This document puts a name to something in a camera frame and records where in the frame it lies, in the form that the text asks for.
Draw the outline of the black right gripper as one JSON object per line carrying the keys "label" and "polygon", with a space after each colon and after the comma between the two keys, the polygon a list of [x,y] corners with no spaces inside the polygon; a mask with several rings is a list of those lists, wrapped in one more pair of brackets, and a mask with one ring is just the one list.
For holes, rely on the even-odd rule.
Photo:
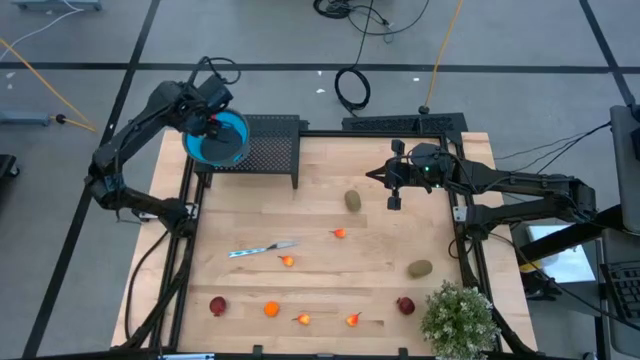
{"label": "black right gripper", "polygon": [[366,173],[368,178],[387,183],[387,188],[391,190],[391,196],[387,200],[389,210],[401,209],[400,189],[402,187],[420,187],[431,193],[434,187],[442,184],[444,175],[439,163],[441,157],[434,167],[423,169],[411,163],[409,154],[412,149],[405,154],[403,141],[393,139],[391,150],[394,156],[387,160],[387,167],[382,166]]}

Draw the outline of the black perforated metal stand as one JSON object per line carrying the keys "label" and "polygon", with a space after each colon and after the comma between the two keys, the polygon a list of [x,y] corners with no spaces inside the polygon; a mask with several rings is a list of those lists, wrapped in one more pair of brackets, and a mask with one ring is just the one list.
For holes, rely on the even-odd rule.
{"label": "black perforated metal stand", "polygon": [[216,167],[196,162],[194,171],[205,174],[206,187],[213,173],[270,174],[291,176],[292,188],[298,188],[300,132],[308,122],[298,115],[246,115],[249,125],[249,153],[238,165]]}

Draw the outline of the grey computer monitor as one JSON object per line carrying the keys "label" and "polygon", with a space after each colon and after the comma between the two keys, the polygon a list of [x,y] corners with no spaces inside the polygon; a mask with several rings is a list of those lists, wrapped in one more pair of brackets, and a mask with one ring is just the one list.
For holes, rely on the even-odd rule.
{"label": "grey computer monitor", "polygon": [[640,122],[626,106],[612,106],[609,113],[623,223],[640,233]]}

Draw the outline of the black keyboard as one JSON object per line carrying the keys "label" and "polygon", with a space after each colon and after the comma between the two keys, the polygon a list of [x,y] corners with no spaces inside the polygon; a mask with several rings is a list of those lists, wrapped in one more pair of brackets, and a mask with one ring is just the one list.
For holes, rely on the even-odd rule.
{"label": "black keyboard", "polygon": [[617,314],[640,323],[640,261],[604,263],[600,271]]}

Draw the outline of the potted green plant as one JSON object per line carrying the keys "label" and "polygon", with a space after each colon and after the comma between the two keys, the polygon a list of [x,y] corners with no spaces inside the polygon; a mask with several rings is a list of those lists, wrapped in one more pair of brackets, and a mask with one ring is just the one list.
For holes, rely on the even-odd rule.
{"label": "potted green plant", "polygon": [[488,360],[500,330],[492,303],[476,287],[444,281],[425,298],[420,322],[425,342],[439,360]]}

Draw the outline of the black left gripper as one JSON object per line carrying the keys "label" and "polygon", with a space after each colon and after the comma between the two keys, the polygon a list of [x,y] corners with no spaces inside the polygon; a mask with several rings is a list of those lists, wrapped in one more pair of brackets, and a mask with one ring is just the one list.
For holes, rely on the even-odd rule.
{"label": "black left gripper", "polygon": [[[200,99],[187,99],[182,103],[182,116],[184,123],[197,124],[202,120],[202,117],[206,115],[208,111],[208,104],[205,100]],[[212,136],[217,139],[223,126],[221,124],[215,124],[212,128]],[[195,127],[192,131],[192,135],[196,138],[202,138],[205,135],[205,126]]]}

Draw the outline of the grey side desk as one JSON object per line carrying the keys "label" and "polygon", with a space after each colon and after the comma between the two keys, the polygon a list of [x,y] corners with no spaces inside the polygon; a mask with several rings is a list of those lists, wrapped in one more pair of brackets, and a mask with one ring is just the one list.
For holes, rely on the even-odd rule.
{"label": "grey side desk", "polygon": [[616,230],[604,230],[601,234],[601,259],[598,261],[602,276],[604,299],[607,310],[613,315],[609,319],[610,343],[618,353],[640,360],[640,323],[621,318],[609,297],[600,265],[623,261],[640,261],[640,237]]}

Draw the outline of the white sheet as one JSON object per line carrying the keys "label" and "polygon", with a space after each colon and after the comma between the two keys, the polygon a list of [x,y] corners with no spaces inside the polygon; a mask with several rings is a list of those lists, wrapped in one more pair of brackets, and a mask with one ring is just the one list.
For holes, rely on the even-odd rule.
{"label": "white sheet", "polygon": [[[528,225],[526,232],[531,242],[567,228],[567,225]],[[557,283],[594,282],[596,277],[581,245],[537,260],[535,265]]]}

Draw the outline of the teal collapsible colander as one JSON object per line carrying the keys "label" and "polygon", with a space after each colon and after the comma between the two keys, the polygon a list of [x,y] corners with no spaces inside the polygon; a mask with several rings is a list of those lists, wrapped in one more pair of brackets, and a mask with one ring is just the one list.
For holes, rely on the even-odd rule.
{"label": "teal collapsible colander", "polygon": [[246,118],[239,112],[228,109],[215,115],[223,126],[220,136],[196,138],[183,133],[182,145],[194,160],[211,166],[233,167],[244,161],[250,152],[250,128]]}

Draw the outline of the black diagonal bar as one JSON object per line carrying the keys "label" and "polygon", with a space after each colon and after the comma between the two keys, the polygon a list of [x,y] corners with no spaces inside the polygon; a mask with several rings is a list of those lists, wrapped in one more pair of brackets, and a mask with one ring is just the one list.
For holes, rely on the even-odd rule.
{"label": "black diagonal bar", "polygon": [[605,229],[627,230],[620,205],[599,212],[590,222],[570,225],[520,247],[520,255],[517,255],[518,264],[524,265],[531,261],[540,260],[591,241],[599,237]]}

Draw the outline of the grey metal floor beam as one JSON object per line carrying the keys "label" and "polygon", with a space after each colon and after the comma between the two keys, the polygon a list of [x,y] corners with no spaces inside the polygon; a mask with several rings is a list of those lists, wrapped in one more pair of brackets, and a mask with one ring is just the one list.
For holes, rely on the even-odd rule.
{"label": "grey metal floor beam", "polygon": [[20,10],[103,10],[101,0],[10,0],[10,3]]}
{"label": "grey metal floor beam", "polygon": [[25,112],[0,110],[0,124],[17,125],[50,125],[49,114],[46,112]]}

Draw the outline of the long narrow perforated black panel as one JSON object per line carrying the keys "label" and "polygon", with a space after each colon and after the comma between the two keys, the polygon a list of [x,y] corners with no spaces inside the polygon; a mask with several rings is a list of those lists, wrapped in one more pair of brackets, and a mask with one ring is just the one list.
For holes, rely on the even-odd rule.
{"label": "long narrow perforated black panel", "polygon": [[418,137],[445,136],[457,145],[462,144],[461,134],[468,132],[463,113],[350,117],[342,120],[342,129]]}

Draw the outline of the black equipment base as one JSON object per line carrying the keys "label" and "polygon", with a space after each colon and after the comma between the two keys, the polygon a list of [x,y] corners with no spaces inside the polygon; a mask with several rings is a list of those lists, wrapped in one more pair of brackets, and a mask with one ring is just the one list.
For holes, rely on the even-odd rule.
{"label": "black equipment base", "polygon": [[14,155],[0,154],[0,179],[16,178],[20,174],[16,161]]}

